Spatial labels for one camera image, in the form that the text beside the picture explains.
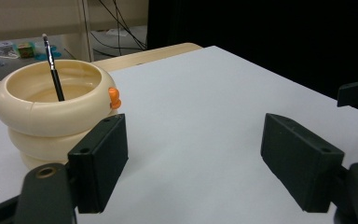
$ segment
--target black cable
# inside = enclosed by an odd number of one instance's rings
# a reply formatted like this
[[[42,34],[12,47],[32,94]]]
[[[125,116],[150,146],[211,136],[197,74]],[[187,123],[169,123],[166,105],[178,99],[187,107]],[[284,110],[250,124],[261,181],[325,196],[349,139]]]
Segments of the black cable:
[[[115,6],[116,6],[116,8],[117,8],[117,10],[118,10],[118,14],[120,15],[120,18],[121,18],[121,20],[123,21],[125,27],[127,27],[127,29],[130,30],[129,26],[127,25],[126,21],[124,20],[123,16],[121,15],[120,10],[119,10],[118,7],[117,7],[116,0],[113,0],[113,1],[114,1],[114,3],[115,3]],[[145,49],[147,49],[147,46],[146,46],[145,43],[141,42],[141,41],[140,41],[139,39],[137,39],[137,38],[134,38],[134,40],[135,40],[135,42],[139,42],[139,44],[141,44]]]
[[[116,17],[118,18],[118,7],[117,7],[117,4],[116,4],[116,0],[113,0],[113,3],[115,4],[115,8],[116,8]],[[120,46],[120,24],[118,23],[118,20],[117,20],[117,44],[119,47]]]
[[[76,59],[76,57],[73,54],[71,54],[71,52],[69,52],[68,49],[64,49],[64,50],[72,57],[72,59]]]
[[[103,5],[103,7],[109,12],[109,14],[118,22],[118,24],[120,24],[123,29],[125,31],[127,31],[129,33],[129,35],[132,36],[132,38],[135,40],[135,43],[138,45],[138,47],[141,49],[141,50],[145,50],[145,44],[142,43],[138,38],[136,38],[135,35],[132,34],[132,32],[130,31],[130,29],[125,26],[124,24],[122,24],[118,18],[115,17],[115,15],[113,15],[113,13],[109,10],[109,8],[102,2],[102,0],[99,0],[99,2],[101,3],[101,5]]]
[[[97,36],[95,36],[92,32],[91,32],[91,35],[94,36],[95,40],[98,41],[98,43],[100,43],[101,45],[104,45],[104,46],[106,46],[106,47],[108,47],[108,48],[111,48],[111,49],[137,49],[137,48],[122,48],[122,47],[109,46],[109,45],[106,45],[106,44],[104,44],[103,42],[101,42],[101,41],[97,38]]]
[[[98,53],[100,53],[100,54],[102,54],[102,55],[104,55],[104,56],[109,56],[109,57],[112,57],[112,58],[116,58],[116,57],[117,57],[117,55],[104,53],[104,52],[99,51],[99,50],[97,50],[97,49],[93,49],[93,50],[94,50],[94,51],[97,51]]]

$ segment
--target screw hole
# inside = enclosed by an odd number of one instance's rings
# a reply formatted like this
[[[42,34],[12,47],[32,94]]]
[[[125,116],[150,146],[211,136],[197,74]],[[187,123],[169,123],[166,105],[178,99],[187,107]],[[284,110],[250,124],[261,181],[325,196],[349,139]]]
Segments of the screw hole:
[[[80,149],[80,153],[89,153],[89,152],[90,152],[90,149],[87,147]]]
[[[47,178],[54,175],[57,172],[55,167],[45,167],[36,173],[36,177],[39,179]]]

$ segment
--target wall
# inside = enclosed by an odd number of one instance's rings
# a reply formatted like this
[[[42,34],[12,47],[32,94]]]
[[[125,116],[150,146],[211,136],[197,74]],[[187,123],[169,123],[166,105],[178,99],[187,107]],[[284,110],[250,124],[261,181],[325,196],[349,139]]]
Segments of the wall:
[[[103,2],[114,10],[112,1]],[[83,3],[92,30],[116,27],[98,0],[0,0],[0,40],[82,32]],[[117,5],[129,26],[147,25],[148,0],[117,0]]]

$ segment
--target cream-colored stand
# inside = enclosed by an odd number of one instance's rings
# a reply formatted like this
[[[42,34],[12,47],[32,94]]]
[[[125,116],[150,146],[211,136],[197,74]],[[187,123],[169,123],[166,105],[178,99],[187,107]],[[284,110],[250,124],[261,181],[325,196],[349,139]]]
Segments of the cream-colored stand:
[[[59,102],[47,62],[14,71],[0,82],[0,120],[29,168],[66,162],[66,155],[120,105],[114,80],[76,60],[55,61],[65,100]]]

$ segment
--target white table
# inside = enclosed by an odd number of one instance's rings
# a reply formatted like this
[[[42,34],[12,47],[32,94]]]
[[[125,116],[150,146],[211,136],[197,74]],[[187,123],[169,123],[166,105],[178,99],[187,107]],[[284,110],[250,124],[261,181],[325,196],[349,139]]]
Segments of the white table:
[[[111,73],[129,160],[105,211],[78,223],[333,223],[299,208],[260,156],[266,113],[294,119],[358,162],[358,110],[217,47]],[[0,202],[28,170],[0,121]]]

